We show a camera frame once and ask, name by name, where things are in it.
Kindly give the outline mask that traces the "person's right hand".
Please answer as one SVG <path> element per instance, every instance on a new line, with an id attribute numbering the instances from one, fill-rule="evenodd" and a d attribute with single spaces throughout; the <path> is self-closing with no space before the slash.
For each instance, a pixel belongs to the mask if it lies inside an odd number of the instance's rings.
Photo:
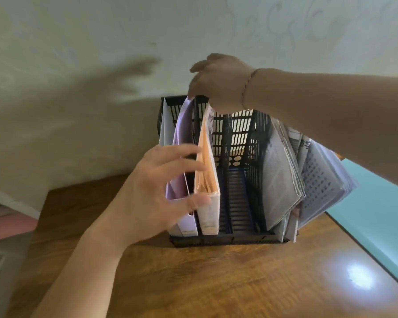
<path id="1" fill-rule="evenodd" d="M 221 54 L 221 58 L 216 63 L 221 90 L 221 96 L 217 102 L 221 107 L 219 114 L 246 110 L 243 104 L 245 87 L 256 69 L 235 56 L 225 54 Z"/>

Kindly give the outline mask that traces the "person's left hand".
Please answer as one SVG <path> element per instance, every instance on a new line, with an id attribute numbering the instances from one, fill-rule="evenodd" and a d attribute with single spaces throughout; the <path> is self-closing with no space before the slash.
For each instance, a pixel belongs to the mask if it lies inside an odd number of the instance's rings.
<path id="1" fill-rule="evenodd" d="M 165 197 L 168 182 L 186 172 L 205 171 L 206 166 L 188 156 L 175 160 L 154 160 L 153 148 L 145 153 L 114 202 L 127 211 L 128 244 L 147 240 L 170 229 L 186 214 L 176 213 L 176 201 Z"/>

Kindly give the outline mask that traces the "purple paper folder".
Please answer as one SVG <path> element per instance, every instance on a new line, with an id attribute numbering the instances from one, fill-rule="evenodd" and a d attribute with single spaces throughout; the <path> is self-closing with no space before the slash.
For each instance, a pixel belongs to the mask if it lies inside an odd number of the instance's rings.
<path id="1" fill-rule="evenodd" d="M 176 122 L 179 144 L 193 144 L 192 119 L 193 104 L 191 100 L 186 99 L 181 106 Z M 173 178 L 166 185 L 165 197 L 170 201 L 176 201 L 189 195 L 190 192 L 185 173 Z M 197 236 L 198 230 L 194 212 L 184 215 L 168 232 L 174 237 Z"/>

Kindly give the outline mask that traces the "orange paper folder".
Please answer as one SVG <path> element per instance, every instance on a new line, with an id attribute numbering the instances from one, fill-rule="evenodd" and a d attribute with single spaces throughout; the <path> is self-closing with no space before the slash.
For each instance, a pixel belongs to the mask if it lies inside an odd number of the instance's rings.
<path id="1" fill-rule="evenodd" d="M 213 117 L 214 110 L 210 105 L 207 105 L 202 117 L 202 126 L 198 142 L 198 146 L 202 148 L 202 151 L 196 157 L 196 160 L 202 162 L 206 166 L 206 170 L 203 172 L 195 172 L 193 187 L 193 192 L 195 194 L 204 193 L 210 199 L 209 205 L 200 207 L 196 211 L 203 235 L 217 235 L 220 227 L 221 190 L 211 141 Z"/>

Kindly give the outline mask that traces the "person's left forearm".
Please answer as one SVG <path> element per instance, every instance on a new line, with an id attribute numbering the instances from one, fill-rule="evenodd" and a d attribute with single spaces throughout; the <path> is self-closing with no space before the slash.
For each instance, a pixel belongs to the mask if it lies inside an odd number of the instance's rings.
<path id="1" fill-rule="evenodd" d="M 82 234 L 30 318 L 106 318 L 116 270 L 134 242 L 133 215 L 109 206 Z"/>

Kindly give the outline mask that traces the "person's right forearm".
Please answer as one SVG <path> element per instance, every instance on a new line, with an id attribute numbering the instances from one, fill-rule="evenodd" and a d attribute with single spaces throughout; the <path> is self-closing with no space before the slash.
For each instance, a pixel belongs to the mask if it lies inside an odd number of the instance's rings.
<path id="1" fill-rule="evenodd" d="M 398 77 L 257 69 L 243 104 L 398 186 Z"/>

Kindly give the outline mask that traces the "white paper folder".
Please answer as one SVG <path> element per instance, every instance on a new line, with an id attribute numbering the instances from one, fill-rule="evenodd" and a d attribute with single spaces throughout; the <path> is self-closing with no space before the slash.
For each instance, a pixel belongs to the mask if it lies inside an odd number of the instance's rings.
<path id="1" fill-rule="evenodd" d="M 162 100 L 161 126 L 159 133 L 159 145 L 179 145 L 177 138 L 176 122 L 178 118 L 177 106 L 169 105 L 165 97 Z"/>

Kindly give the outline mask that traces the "black plastic file rack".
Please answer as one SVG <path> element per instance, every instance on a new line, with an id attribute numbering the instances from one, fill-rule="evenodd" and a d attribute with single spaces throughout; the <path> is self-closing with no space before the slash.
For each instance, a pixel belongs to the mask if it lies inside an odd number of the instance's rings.
<path id="1" fill-rule="evenodd" d="M 266 229 L 262 170 L 269 142 L 270 116 L 243 111 L 216 114 L 212 144 L 221 190 L 219 233 L 203 235 L 195 212 L 198 235 L 170 237 L 175 248 L 286 243 Z"/>

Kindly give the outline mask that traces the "grey folded newspaper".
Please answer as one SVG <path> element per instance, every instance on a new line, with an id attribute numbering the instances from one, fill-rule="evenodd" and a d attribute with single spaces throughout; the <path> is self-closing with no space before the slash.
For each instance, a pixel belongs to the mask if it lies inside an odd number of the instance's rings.
<path id="1" fill-rule="evenodd" d="M 283 123 L 271 117 L 262 170 L 262 203 L 266 229 L 273 229 L 305 196 L 297 157 L 287 131 Z"/>

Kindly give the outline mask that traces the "white paper sheets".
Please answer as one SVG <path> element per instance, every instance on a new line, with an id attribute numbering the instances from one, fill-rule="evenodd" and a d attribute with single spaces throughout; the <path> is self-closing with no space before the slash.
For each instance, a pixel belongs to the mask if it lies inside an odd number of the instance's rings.
<path id="1" fill-rule="evenodd" d="M 286 241 L 296 242 L 299 227 L 300 208 L 295 207 L 288 212 L 275 226 L 274 233 L 277 239 L 283 243 Z"/>

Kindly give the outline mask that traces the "clear sleeve with dotted sheet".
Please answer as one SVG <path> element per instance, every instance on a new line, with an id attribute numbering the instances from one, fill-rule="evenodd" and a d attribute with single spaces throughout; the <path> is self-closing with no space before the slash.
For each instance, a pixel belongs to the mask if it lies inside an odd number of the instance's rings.
<path id="1" fill-rule="evenodd" d="M 305 198 L 301 202 L 298 229 L 333 207 L 358 187 L 338 156 L 311 140 L 302 170 Z"/>

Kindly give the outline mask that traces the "teal flat folder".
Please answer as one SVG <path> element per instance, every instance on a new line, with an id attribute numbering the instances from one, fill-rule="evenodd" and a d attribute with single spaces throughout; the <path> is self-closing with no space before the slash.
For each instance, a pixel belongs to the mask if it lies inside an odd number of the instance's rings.
<path id="1" fill-rule="evenodd" d="M 398 186 L 350 160 L 359 186 L 327 213 L 398 281 Z"/>

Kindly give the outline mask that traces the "pink cushion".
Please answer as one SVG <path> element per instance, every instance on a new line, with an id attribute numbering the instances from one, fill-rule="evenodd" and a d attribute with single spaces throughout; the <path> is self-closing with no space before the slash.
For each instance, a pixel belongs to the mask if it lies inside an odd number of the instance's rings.
<path id="1" fill-rule="evenodd" d="M 35 230 L 38 220 L 23 213 L 0 217 L 0 240 Z"/>

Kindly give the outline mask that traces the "white furniture frame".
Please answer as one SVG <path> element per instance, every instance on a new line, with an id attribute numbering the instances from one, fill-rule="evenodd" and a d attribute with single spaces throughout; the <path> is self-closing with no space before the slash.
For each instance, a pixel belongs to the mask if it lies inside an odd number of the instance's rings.
<path id="1" fill-rule="evenodd" d="M 0 191 L 0 217 L 18 212 L 38 220 L 41 210 Z M 31 237 L 32 231 L 0 240 L 0 318 L 5 317 Z"/>

